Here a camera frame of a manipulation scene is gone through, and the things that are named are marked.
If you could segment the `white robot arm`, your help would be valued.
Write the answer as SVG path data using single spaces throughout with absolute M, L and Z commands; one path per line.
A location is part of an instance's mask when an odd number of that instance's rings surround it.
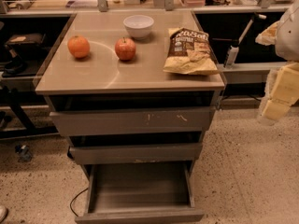
M 258 34 L 255 42 L 274 45 L 276 55 L 287 61 L 270 70 L 259 106 L 258 121 L 274 125 L 299 100 L 299 0 L 294 0 L 279 21 Z

